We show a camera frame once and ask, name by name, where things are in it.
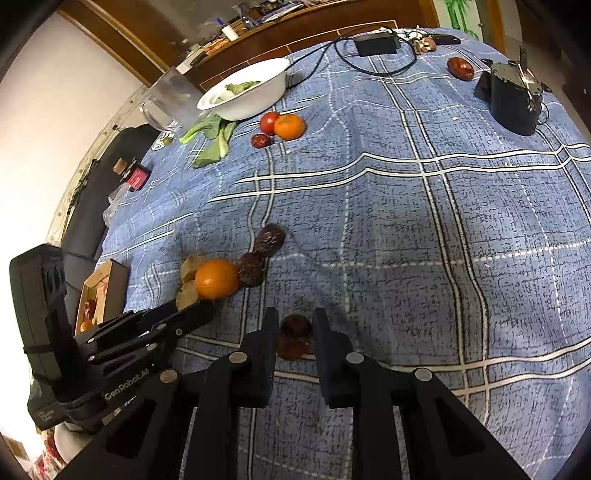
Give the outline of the dark jar pink label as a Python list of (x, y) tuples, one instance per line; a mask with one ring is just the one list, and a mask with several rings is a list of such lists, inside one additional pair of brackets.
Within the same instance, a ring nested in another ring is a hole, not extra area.
[(151, 170), (142, 165), (136, 158), (133, 158), (130, 162), (119, 158), (114, 164), (112, 171), (121, 177), (121, 183), (129, 191), (141, 190), (151, 174)]

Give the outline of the beige sugarcane chunk back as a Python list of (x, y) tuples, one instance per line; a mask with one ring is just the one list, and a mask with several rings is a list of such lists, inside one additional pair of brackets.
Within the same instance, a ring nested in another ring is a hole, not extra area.
[(189, 255), (185, 258), (179, 269), (181, 283), (185, 284), (194, 280), (198, 269), (207, 263), (207, 258), (199, 255)]

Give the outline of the brown glossy date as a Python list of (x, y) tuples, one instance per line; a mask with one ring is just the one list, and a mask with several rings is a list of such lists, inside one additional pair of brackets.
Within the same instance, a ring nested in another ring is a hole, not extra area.
[(288, 315), (280, 324), (276, 354), (286, 361), (300, 360), (311, 350), (313, 340), (311, 321), (300, 314)]

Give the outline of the black power adapter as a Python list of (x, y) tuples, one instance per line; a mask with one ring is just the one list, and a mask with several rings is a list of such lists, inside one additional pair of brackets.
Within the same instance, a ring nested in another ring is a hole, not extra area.
[(390, 32), (366, 33), (353, 39), (360, 57), (396, 54), (400, 48), (400, 40)]

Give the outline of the orange tangerine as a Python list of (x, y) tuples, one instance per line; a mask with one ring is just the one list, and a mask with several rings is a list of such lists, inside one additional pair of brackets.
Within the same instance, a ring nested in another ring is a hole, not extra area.
[(304, 120), (293, 113), (280, 115), (273, 124), (274, 135), (286, 141), (300, 138), (304, 131)]
[(238, 269), (228, 260), (216, 258), (202, 264), (195, 273), (194, 286), (200, 298), (221, 300), (239, 288)]

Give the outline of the clear plastic bag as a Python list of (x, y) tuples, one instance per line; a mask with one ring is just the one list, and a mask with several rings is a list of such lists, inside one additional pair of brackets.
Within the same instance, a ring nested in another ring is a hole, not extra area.
[(128, 188), (126, 184), (120, 184), (114, 191), (112, 191), (108, 197), (108, 206), (103, 211), (102, 218), (104, 224), (107, 228), (110, 227), (111, 221), (113, 218), (114, 213), (116, 212), (119, 204), (121, 203), (124, 195), (126, 194)]

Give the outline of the dark date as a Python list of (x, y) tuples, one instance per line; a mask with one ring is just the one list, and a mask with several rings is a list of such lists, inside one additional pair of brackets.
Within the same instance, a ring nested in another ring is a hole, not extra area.
[(285, 238), (286, 233), (279, 225), (267, 224), (256, 236), (252, 251), (266, 258), (273, 257), (283, 247)]
[(246, 252), (236, 262), (238, 279), (245, 287), (257, 287), (263, 283), (266, 258), (257, 252)]

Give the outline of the clear plastic pitcher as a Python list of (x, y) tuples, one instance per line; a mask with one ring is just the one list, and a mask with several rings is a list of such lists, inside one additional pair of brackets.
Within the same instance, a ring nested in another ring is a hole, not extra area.
[(164, 133), (188, 131), (204, 115), (197, 103), (202, 93), (172, 67), (147, 90), (139, 110), (147, 123)]

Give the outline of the blue plaid tablecloth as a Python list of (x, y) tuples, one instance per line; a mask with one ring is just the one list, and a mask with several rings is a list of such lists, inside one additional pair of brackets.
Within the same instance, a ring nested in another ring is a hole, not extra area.
[(532, 136), (506, 130), (452, 57), (482, 72), (501, 54), (469, 36), (421, 56), (361, 58), (349, 42), (291, 54), (294, 88), (274, 107), (304, 135), (256, 149), (246, 120), (217, 163), (193, 168), (204, 137), (147, 153), (102, 259), (129, 268), (129, 309), (153, 308), (187, 256), (235, 260), (280, 225), (263, 284), (179, 341), (180, 371), (235, 350), (268, 306), (322, 307), (356, 351), (432, 369), (550, 479), (590, 420), (590, 143), (553, 95)]

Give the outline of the green leafy vegetable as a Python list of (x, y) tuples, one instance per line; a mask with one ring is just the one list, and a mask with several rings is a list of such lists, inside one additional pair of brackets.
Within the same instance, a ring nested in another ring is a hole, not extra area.
[[(217, 103), (229, 100), (259, 84), (260, 81), (227, 84), (221, 94), (212, 98), (212, 103), (216, 105)], [(182, 135), (179, 138), (179, 142), (183, 145), (190, 143), (199, 133), (204, 134), (204, 138), (209, 140), (209, 144), (192, 160), (193, 168), (201, 168), (212, 163), (217, 163), (228, 155), (229, 139), (233, 130), (235, 130), (235, 126), (235, 121), (224, 120), (218, 114), (211, 113)]]

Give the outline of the beige sugarcane block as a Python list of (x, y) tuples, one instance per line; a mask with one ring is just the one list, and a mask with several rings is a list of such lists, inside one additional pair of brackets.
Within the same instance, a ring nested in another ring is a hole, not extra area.
[(181, 311), (200, 301), (200, 296), (195, 287), (194, 281), (190, 280), (182, 284), (176, 294), (175, 305), (178, 311)]

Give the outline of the small red date far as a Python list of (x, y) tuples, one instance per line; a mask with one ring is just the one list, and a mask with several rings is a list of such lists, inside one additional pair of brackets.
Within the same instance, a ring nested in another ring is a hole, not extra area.
[(252, 136), (250, 143), (252, 143), (254, 148), (262, 149), (270, 146), (271, 139), (270, 136), (267, 136), (266, 134), (256, 134)]

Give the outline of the wooden counter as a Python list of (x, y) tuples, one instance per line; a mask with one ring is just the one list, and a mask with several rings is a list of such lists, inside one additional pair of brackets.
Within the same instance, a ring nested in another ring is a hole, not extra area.
[(192, 66), (185, 77), (205, 91), (239, 69), (339, 36), (382, 26), (438, 27), (432, 1), (338, 1), (304, 8), (252, 30)]

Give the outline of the black sofa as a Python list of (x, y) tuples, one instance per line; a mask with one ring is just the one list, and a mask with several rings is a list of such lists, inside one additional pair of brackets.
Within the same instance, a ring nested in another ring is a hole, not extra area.
[(102, 155), (91, 162), (82, 181), (61, 241), (67, 294), (65, 307), (70, 324), (76, 323), (83, 282), (94, 272), (102, 253), (102, 242), (108, 228), (103, 212), (109, 206), (108, 195), (120, 184), (113, 172), (119, 159), (140, 160), (158, 136), (158, 131), (144, 124), (121, 130)]

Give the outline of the key bundle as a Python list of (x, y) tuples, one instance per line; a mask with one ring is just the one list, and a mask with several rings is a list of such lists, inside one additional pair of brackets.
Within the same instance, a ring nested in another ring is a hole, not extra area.
[(439, 46), (461, 44), (460, 38), (454, 35), (441, 33), (427, 34), (413, 32), (409, 34), (409, 41), (413, 46), (415, 54), (417, 55), (435, 52)]

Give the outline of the red date table edge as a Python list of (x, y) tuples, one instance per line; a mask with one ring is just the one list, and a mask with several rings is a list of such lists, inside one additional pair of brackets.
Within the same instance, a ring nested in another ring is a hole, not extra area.
[(475, 75), (473, 65), (462, 57), (452, 57), (447, 62), (448, 71), (457, 79), (472, 81)]

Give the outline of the dark date upper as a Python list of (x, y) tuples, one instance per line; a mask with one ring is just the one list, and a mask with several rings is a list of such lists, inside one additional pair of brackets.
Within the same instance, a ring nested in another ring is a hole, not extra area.
[(279, 225), (267, 224), (256, 236), (252, 251), (266, 258), (273, 257), (283, 247), (285, 238), (286, 233)]

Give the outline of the black cylindrical device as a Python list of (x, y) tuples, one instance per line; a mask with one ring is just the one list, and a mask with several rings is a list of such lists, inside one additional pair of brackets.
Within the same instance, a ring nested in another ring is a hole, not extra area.
[(549, 118), (543, 94), (550, 92), (529, 68), (527, 49), (519, 47), (519, 58), (505, 63), (482, 59), (486, 66), (474, 89), (474, 94), (488, 104), (493, 118), (505, 129), (532, 136), (539, 125)]

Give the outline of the brown cardboard box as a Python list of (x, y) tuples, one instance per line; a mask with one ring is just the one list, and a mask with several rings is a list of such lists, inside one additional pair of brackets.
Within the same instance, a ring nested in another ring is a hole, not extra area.
[(108, 260), (82, 284), (75, 324), (75, 335), (109, 321), (123, 312), (129, 269)]

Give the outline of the red tomato far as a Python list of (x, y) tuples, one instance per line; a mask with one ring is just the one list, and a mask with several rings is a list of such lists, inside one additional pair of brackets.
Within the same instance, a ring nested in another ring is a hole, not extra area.
[(259, 120), (259, 130), (266, 134), (267, 136), (273, 136), (274, 134), (274, 124), (276, 121), (279, 120), (280, 113), (270, 111), (263, 115), (263, 117)]

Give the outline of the white plastic basin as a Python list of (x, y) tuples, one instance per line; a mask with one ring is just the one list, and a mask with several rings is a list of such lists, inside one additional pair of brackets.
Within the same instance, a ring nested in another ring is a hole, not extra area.
[(286, 57), (263, 60), (242, 68), (207, 90), (198, 103), (201, 112), (226, 121), (242, 121), (270, 109), (287, 90)]

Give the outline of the dark date lower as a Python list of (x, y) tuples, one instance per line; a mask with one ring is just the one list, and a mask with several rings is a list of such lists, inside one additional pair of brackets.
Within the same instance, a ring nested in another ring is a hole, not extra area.
[(245, 287), (257, 287), (263, 283), (266, 258), (257, 252), (246, 252), (236, 262), (238, 279)]

